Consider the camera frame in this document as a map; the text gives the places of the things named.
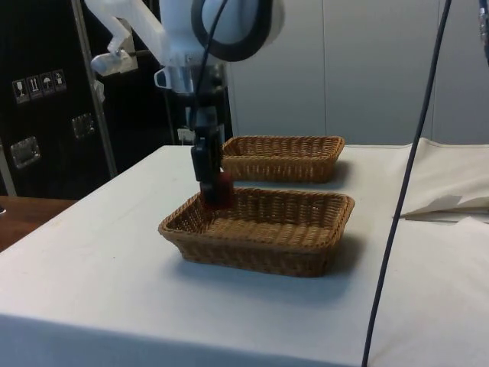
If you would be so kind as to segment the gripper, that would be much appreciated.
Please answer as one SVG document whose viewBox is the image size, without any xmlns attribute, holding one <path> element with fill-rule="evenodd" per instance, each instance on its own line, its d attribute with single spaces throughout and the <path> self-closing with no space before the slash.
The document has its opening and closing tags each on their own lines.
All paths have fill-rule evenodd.
<svg viewBox="0 0 489 367">
<path fill-rule="evenodd" d="M 170 68 L 171 116 L 176 128 L 193 130 L 200 120 L 226 124 L 228 81 L 224 64 Z M 194 173 L 207 206 L 219 206 L 221 143 L 218 128 L 197 128 L 191 149 Z"/>
</svg>

